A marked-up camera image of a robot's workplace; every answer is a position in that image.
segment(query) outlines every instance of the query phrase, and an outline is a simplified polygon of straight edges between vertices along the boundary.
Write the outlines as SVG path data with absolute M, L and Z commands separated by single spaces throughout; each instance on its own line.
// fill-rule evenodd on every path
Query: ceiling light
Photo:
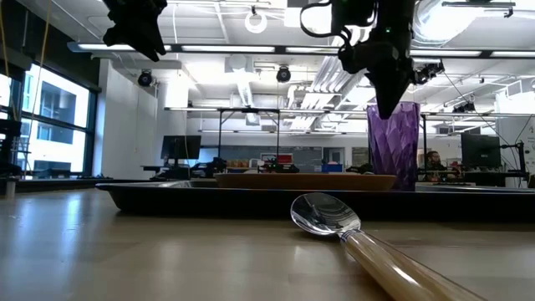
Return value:
M 199 133 L 219 133 L 219 130 L 199 130 Z M 222 130 L 221 133 L 234 133 L 233 130 Z
M 106 44 L 97 43 L 80 43 L 78 47 L 87 51 L 135 51 L 131 46 L 125 44 L 117 44 L 108 46 Z M 164 45 L 166 51 L 171 51 L 170 45 Z
M 181 111 L 188 111 L 188 112 L 216 112 L 216 108 L 165 108 L 165 110 L 181 110 Z
M 280 110 L 281 113 L 324 114 L 328 110 Z
M 535 51 L 494 51 L 491 57 L 518 58 L 529 57 L 535 58 Z
M 276 132 L 271 132 L 269 130 L 235 130 L 235 133 L 241 134 L 274 134 Z
M 423 57 L 477 57 L 481 55 L 481 51 L 475 50 L 434 50 L 434 49 L 413 49 L 410 55 Z
M 260 23 L 257 25 L 251 24 L 251 18 L 253 16 L 260 16 Z M 252 14 L 252 12 L 249 12 L 247 16 L 245 17 L 245 28 L 250 33 L 262 33 L 266 28 L 268 27 L 268 18 L 266 18 L 266 15 L 263 13 L 256 13 L 255 15 Z
M 433 59 L 433 58 L 413 58 L 412 60 L 415 61 L 415 63 L 419 64 L 440 64 L 441 59 Z
M 285 131 L 280 131 L 279 134 L 285 134 L 285 135 L 295 135 L 295 134 L 307 134 L 306 131 L 297 131 L 297 130 L 285 130 Z
M 366 115 L 366 112 L 364 112 L 364 111 L 351 111 L 351 110 L 335 110 L 335 111 L 331 111 L 331 114 Z
M 202 5 L 202 4 L 214 4 L 217 3 L 222 6 L 251 6 L 255 5 L 257 7 L 270 7 L 270 2 L 262 1 L 246 1 L 246 0 L 227 0 L 227 1 L 217 1 L 217 0 L 167 0 L 167 4 L 190 4 L 190 5 Z
M 514 2 L 483 2 L 483 1 L 472 1 L 472 2 L 443 2 L 443 7 L 450 8 L 510 8 L 517 6 Z
M 231 45 L 183 45 L 184 52 L 211 53 L 274 53 L 273 46 L 231 46 Z
M 339 132 L 307 132 L 307 135 L 342 135 L 342 133 Z
M 286 47 L 289 54 L 337 54 L 338 47 Z

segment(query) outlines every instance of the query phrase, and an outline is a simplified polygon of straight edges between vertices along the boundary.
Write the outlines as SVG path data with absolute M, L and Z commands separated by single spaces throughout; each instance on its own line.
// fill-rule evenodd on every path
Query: purple vase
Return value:
M 388 120 L 379 117 L 377 105 L 367 109 L 369 147 L 374 173 L 397 177 L 394 188 L 414 191 L 417 180 L 420 105 L 399 103 Z

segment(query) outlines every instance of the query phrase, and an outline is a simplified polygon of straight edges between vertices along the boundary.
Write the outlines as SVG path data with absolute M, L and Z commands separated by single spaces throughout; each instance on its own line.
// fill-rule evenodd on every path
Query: wooden spoon handle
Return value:
M 369 234 L 346 232 L 342 242 L 348 253 L 397 301 L 484 300 Z

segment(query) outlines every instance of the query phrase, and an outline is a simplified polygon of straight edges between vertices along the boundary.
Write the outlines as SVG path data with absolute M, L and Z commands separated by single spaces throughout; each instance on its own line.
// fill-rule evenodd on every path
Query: metal spoon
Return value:
M 338 234 L 346 251 L 398 301 L 483 298 L 360 230 L 360 219 L 336 197 L 309 193 L 295 199 L 292 219 L 317 235 Z

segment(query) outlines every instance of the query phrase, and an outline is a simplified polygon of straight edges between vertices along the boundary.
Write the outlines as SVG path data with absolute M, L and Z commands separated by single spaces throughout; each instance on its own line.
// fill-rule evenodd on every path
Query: wooden table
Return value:
M 366 222 L 490 300 L 535 296 L 535 226 Z M 288 221 L 140 217 L 105 191 L 0 200 L 0 300 L 390 300 L 340 247 Z

